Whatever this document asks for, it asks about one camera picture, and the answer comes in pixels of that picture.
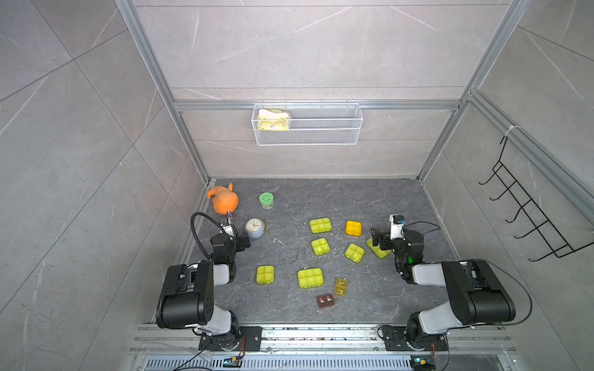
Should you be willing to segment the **small green pillbox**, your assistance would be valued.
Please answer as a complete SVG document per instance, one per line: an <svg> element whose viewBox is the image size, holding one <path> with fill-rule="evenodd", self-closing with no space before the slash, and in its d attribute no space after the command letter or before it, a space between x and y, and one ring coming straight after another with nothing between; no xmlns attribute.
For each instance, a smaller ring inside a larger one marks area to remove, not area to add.
<svg viewBox="0 0 594 371"><path fill-rule="evenodd" d="M272 265L259 266L256 272L257 284L273 284L275 281L275 268Z"/></svg>
<svg viewBox="0 0 594 371"><path fill-rule="evenodd" d="M330 252L330 246L326 238L320 238L311 242L313 253L316 256L322 256Z"/></svg>
<svg viewBox="0 0 594 371"><path fill-rule="evenodd" d="M362 261L364 254L365 250L362 247L359 247L357 244L350 244L345 250L344 256L348 260L359 264Z"/></svg>

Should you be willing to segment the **yellow small pillbox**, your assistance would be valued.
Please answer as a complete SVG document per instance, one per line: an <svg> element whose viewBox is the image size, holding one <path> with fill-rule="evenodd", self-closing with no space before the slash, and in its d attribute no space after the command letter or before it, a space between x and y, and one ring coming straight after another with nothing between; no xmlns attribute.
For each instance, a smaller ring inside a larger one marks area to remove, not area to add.
<svg viewBox="0 0 594 371"><path fill-rule="evenodd" d="M347 293L348 281L344 278L337 278L334 287L334 294L340 297L344 297Z"/></svg>

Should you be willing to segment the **amber pillbox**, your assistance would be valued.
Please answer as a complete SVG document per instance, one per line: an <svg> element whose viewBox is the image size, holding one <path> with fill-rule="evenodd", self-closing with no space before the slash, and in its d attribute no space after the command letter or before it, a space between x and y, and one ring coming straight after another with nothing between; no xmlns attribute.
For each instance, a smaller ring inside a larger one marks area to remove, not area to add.
<svg viewBox="0 0 594 371"><path fill-rule="evenodd" d="M363 224L348 220L345 224L345 233L348 236L360 237L363 234Z"/></svg>

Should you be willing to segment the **large green six-cell pillbox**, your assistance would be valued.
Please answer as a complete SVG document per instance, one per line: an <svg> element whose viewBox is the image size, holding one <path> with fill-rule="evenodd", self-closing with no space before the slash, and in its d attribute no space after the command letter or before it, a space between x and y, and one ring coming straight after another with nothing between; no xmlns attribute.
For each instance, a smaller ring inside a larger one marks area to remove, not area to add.
<svg viewBox="0 0 594 371"><path fill-rule="evenodd" d="M324 285L323 272L320 268L309 268L298 272L298 283L301 289L317 288Z"/></svg>

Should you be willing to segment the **brown small pillbox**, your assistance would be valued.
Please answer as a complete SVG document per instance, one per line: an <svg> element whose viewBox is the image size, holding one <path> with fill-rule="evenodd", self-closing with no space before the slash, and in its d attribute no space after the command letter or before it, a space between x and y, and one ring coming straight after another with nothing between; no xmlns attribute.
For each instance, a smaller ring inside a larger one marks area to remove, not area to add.
<svg viewBox="0 0 594 371"><path fill-rule="evenodd" d="M329 308L335 305L335 299L332 294L318 295L316 303L320 309Z"/></svg>

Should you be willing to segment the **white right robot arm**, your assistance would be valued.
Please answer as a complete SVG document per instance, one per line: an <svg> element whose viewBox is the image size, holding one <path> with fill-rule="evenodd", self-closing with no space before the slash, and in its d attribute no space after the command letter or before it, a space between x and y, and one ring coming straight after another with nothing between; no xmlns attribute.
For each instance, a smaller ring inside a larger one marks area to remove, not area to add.
<svg viewBox="0 0 594 371"><path fill-rule="evenodd" d="M394 265L408 284L436 286L448 299L433 309L413 313L407 322L407 342L419 348L451 329L495 325L515 319L515 305L506 289L484 260L425 263L424 235L402 228L400 235L371 228L374 246L394 254Z"/></svg>

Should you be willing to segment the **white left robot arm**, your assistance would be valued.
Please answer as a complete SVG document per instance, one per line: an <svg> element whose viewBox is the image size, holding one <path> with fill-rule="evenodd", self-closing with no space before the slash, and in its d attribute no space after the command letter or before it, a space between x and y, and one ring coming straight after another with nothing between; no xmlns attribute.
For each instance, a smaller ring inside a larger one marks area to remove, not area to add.
<svg viewBox="0 0 594 371"><path fill-rule="evenodd" d="M210 260L168 268L157 304L156 323L161 329L193 329L219 343L238 341L238 318L232 311L215 305L214 288L233 282L236 254L251 244L244 235L232 237L228 233L219 233L210 242Z"/></svg>

